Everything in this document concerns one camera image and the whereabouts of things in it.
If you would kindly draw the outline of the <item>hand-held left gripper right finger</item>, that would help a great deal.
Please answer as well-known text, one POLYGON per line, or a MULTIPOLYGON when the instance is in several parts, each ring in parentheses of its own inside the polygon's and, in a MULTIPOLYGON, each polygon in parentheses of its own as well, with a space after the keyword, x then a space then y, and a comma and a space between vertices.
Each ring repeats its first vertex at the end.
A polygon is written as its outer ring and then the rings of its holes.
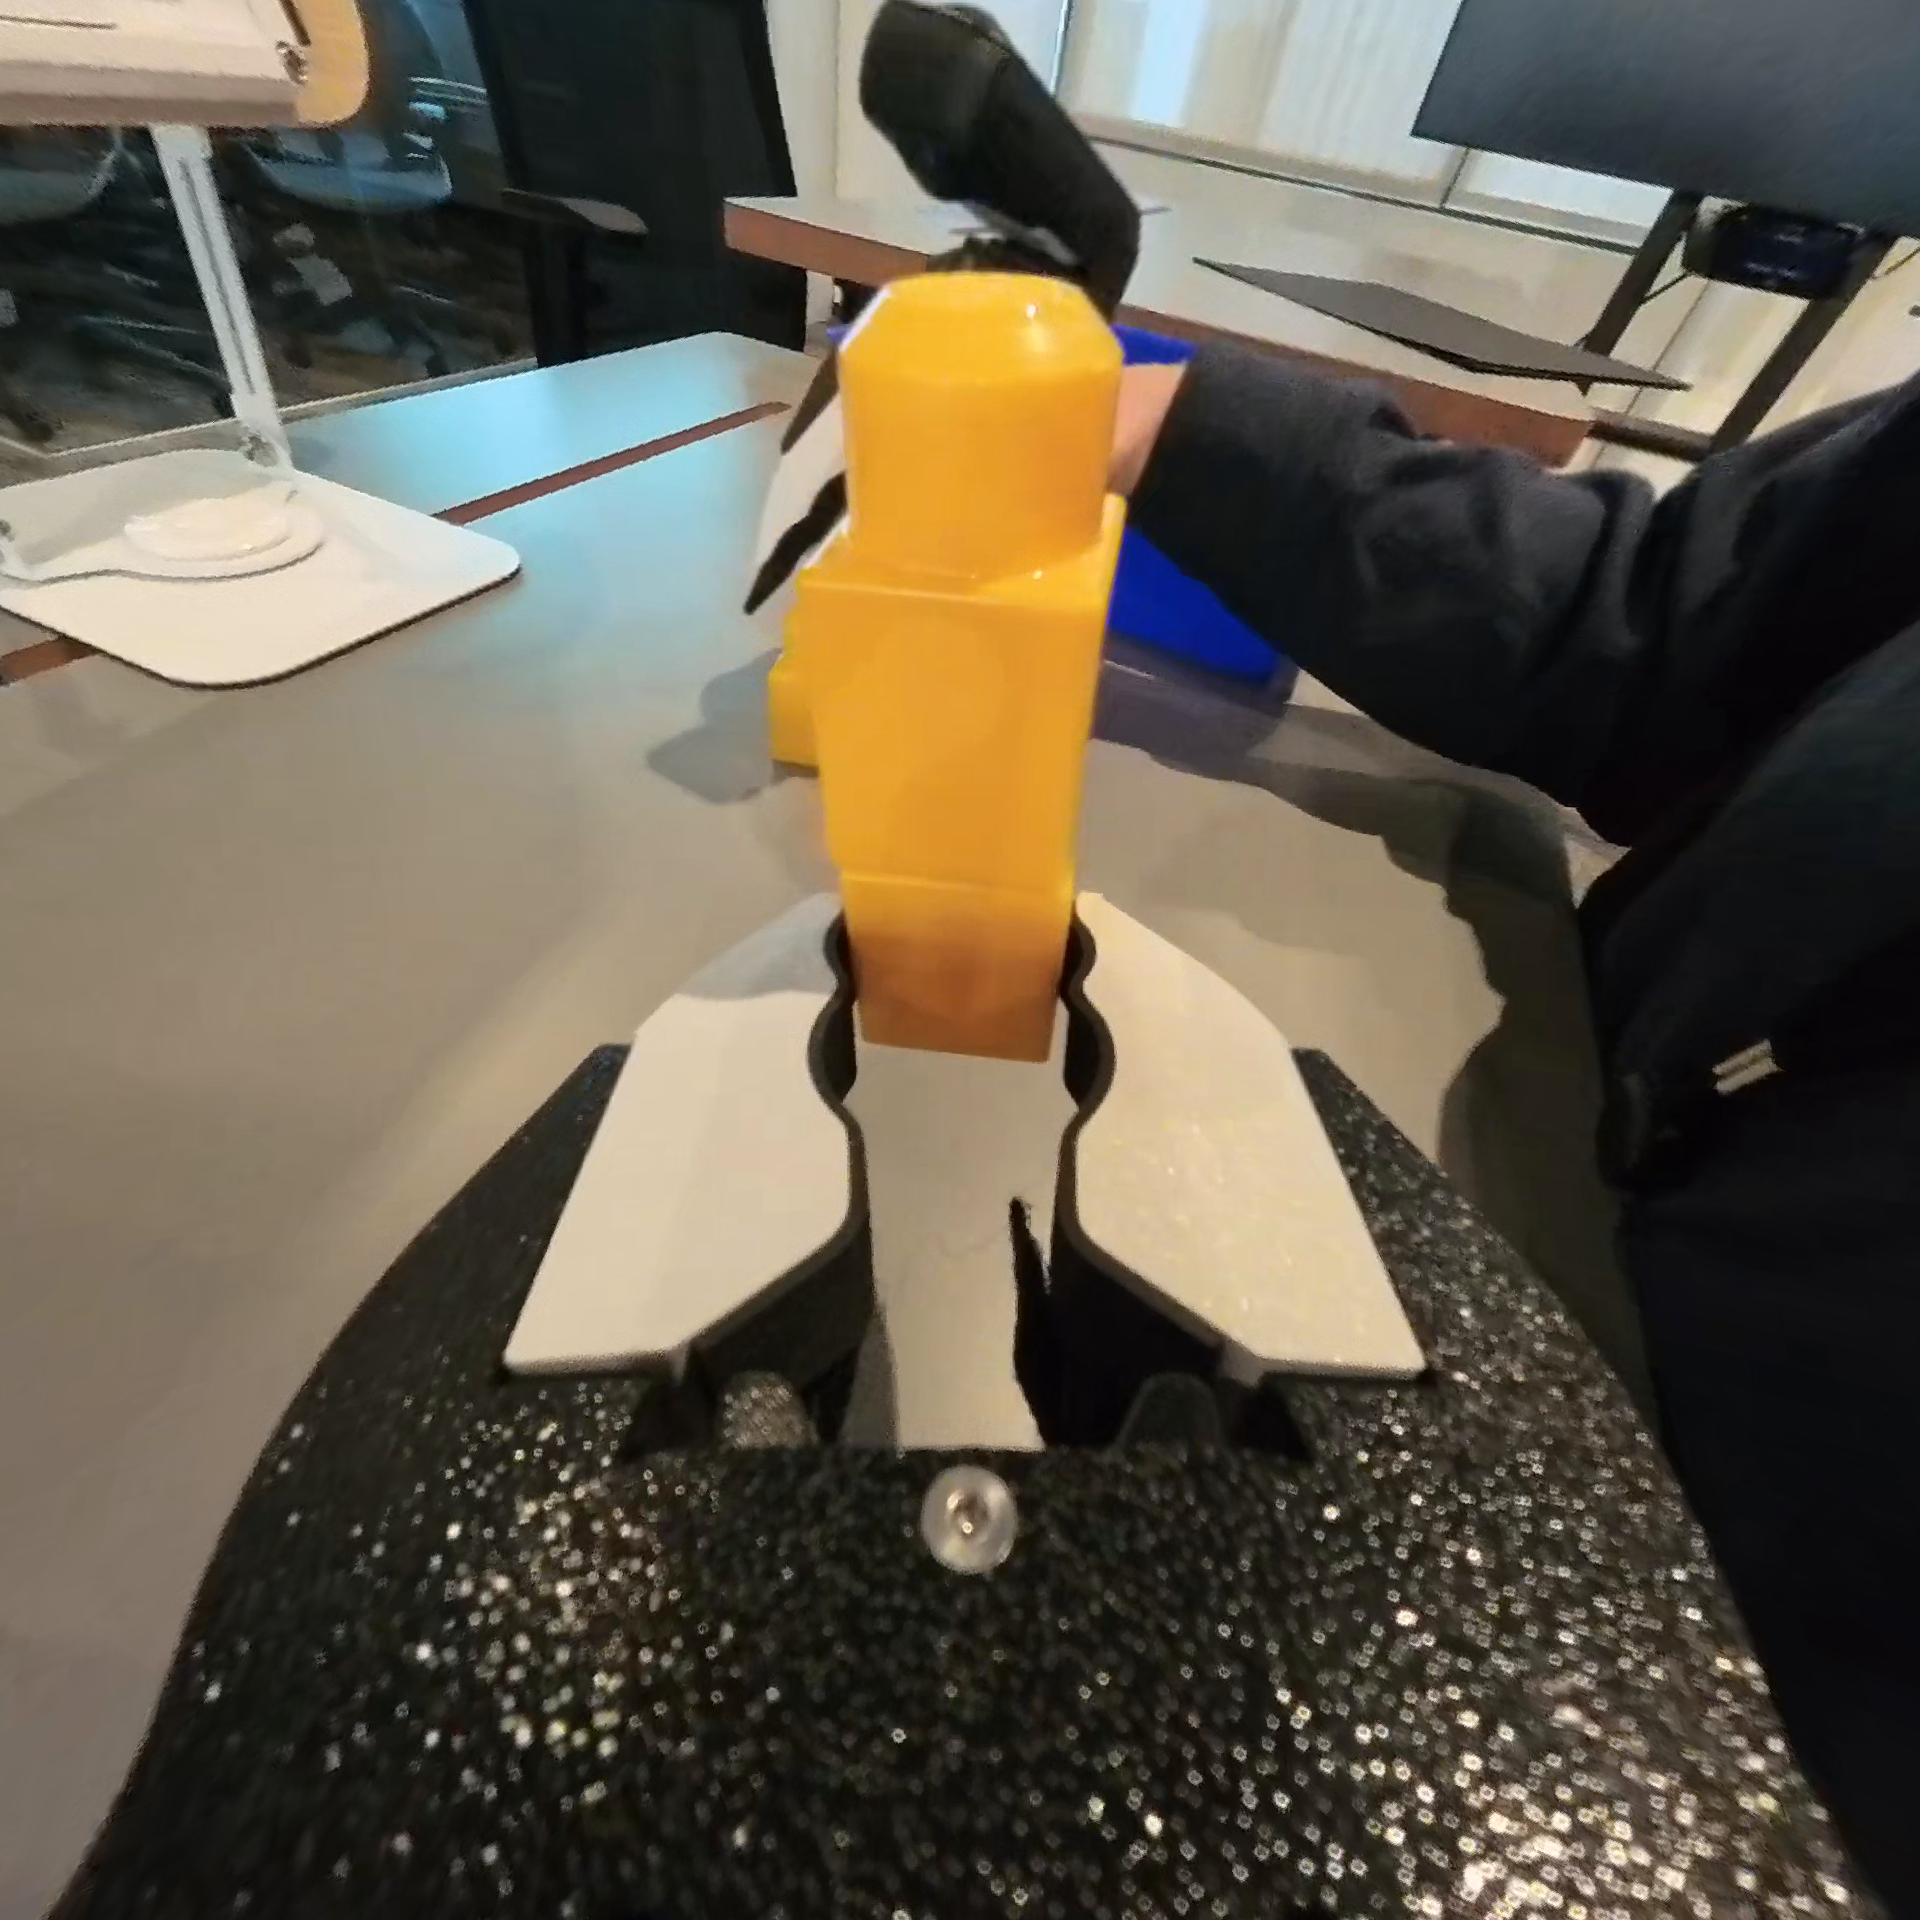
POLYGON ((1050 1438, 1118 1441, 1177 1381, 1259 1432, 1286 1380, 1429 1367, 1283 1029, 1107 895, 1075 904, 1060 999, 1050 1438))

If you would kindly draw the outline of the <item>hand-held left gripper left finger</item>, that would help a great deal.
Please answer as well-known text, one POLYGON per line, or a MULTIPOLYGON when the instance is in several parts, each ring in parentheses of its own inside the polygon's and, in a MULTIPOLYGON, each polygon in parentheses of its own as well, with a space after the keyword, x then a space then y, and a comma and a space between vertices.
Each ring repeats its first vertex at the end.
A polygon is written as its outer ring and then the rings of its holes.
POLYGON ((874 1323, 840 917, 777 917, 634 1029, 501 1364, 641 1378, 711 1405, 786 1383, 845 1427, 874 1323))

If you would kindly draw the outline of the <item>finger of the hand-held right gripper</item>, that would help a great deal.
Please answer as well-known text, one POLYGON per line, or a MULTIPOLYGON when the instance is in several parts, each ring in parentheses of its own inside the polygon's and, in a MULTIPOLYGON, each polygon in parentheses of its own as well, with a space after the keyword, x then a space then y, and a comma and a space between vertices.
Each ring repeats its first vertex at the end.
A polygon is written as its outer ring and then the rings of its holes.
POLYGON ((780 436, 783 452, 813 447, 816 452, 846 452, 850 447, 850 426, 846 409, 845 358, 860 330, 877 317, 877 311, 893 300, 895 284, 882 284, 872 290, 845 322, 829 327, 829 351, 819 360, 815 376, 805 390, 799 406, 786 419, 780 436))
POLYGON ((777 456, 752 546, 745 614, 755 615, 819 554, 848 512, 845 436, 799 436, 777 456))

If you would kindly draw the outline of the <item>blue plastic bin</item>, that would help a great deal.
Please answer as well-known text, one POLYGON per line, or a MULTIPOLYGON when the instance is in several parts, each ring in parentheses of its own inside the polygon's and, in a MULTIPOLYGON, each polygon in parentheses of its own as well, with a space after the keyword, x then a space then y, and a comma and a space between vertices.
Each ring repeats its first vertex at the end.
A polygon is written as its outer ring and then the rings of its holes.
MULTIPOLYGON (((1140 326, 1118 323, 1124 363, 1192 363, 1197 347, 1140 326)), ((1233 685, 1270 707, 1286 707, 1296 663, 1233 611, 1205 581, 1149 539, 1139 514, 1126 514, 1117 563, 1111 630, 1169 667, 1233 685)))

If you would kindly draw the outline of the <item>person's right forearm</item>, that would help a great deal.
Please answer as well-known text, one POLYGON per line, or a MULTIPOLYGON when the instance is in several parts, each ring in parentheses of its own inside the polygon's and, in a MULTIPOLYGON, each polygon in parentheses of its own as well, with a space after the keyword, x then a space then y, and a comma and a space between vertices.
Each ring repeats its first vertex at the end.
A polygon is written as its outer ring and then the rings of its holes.
POLYGON ((1659 492, 1421 430, 1275 356, 1146 366, 1130 519, 1402 740, 1628 845, 1916 625, 1919 382, 1659 492))

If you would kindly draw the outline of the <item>person's right hand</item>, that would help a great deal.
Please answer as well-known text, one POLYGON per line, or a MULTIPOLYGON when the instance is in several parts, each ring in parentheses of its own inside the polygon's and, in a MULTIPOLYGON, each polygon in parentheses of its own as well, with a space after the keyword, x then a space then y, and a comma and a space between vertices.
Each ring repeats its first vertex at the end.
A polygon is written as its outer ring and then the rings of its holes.
POLYGON ((1108 465, 1111 492, 1129 498, 1139 487, 1189 367, 1189 360, 1167 360, 1130 361, 1120 369, 1108 465))

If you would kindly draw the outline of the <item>black mesh office chair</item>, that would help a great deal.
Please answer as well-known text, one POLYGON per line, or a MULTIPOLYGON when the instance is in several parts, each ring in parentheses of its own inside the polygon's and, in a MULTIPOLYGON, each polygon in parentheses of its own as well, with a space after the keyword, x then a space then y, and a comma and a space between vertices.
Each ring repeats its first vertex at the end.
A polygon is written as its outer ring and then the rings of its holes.
POLYGON ((467 2, 540 366, 720 332, 801 350, 807 274, 727 207, 794 161, 756 2, 467 2))

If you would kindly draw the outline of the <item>instruction board on white stand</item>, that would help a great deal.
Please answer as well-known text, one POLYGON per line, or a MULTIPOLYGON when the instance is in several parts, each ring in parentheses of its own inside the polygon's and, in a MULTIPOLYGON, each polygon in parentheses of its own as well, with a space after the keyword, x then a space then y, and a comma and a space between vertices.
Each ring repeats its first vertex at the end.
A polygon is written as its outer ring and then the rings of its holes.
POLYGON ((226 442, 3 487, 3 604, 162 681, 265 685, 512 579, 519 554, 304 472, 228 230, 214 132, 332 132, 367 106, 352 2, 3 7, 7 132, 150 134, 232 406, 226 442))

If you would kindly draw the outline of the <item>black flat board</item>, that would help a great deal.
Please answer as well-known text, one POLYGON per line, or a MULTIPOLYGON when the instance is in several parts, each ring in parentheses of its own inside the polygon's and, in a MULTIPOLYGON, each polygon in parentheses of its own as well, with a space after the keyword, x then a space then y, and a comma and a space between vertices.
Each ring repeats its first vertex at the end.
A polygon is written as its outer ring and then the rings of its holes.
POLYGON ((1327 319, 1356 326, 1376 338, 1424 351, 1462 372, 1559 379, 1582 390, 1625 386, 1688 391, 1693 388, 1688 379, 1659 367, 1645 367, 1594 347, 1541 338, 1380 282, 1303 274, 1203 253, 1194 257, 1194 265, 1327 319))

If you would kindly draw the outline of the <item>grey office chair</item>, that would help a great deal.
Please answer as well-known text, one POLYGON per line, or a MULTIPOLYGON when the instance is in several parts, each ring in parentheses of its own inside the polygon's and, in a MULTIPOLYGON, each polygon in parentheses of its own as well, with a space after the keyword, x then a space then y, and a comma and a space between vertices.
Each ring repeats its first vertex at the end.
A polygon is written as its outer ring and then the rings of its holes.
POLYGON ((256 240, 252 290, 302 372, 316 343, 374 323, 387 356, 426 376, 453 369, 425 288, 382 262, 378 235, 445 210, 454 180, 422 132, 321 127, 232 132, 221 148, 256 240))

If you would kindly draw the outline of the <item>person's torso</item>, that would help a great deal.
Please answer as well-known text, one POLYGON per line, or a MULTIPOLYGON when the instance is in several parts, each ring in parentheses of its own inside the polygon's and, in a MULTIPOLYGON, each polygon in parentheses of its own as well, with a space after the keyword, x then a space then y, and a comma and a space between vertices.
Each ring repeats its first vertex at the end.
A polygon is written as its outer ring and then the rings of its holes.
POLYGON ((1916 734, 1907 628, 1582 908, 1663 1438, 1890 1915, 1919 1843, 1916 734))

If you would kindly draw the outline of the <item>brown-edged background table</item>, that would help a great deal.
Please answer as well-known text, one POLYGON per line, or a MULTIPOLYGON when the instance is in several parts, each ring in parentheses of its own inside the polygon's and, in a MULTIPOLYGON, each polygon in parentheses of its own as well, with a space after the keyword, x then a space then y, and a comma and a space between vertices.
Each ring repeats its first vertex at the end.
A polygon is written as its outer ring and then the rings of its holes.
MULTIPOLYGON (((1140 257, 1117 310, 1120 323, 1370 382, 1431 433, 1515 447, 1551 465, 1573 460, 1589 437, 1593 412, 1570 383, 1470 372, 1215 269, 1215 262, 1234 262, 1384 284, 1405 252, 1288 221, 1245 237, 1224 207, 1206 203, 1203 161, 1111 148, 1111 166, 1144 205, 1140 257)), ((958 203, 820 191, 737 196, 723 213, 732 252, 868 291, 922 274, 972 227, 958 203)))

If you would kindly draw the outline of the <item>large black monitor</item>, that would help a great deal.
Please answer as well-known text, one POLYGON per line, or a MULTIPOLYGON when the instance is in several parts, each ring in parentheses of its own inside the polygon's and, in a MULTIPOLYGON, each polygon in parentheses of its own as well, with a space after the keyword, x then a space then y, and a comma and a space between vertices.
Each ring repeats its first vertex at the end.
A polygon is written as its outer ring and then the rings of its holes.
POLYGON ((1431 141, 1919 234, 1915 2, 1465 2, 1431 141))

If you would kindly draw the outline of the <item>black mini computer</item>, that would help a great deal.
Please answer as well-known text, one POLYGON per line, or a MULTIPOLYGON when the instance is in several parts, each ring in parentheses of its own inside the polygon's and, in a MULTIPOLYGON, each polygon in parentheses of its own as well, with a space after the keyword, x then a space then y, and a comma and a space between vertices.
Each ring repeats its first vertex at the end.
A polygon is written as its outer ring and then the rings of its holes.
POLYGON ((1683 240, 1688 275, 1801 301, 1846 282, 1861 227, 1759 203, 1701 202, 1683 240))

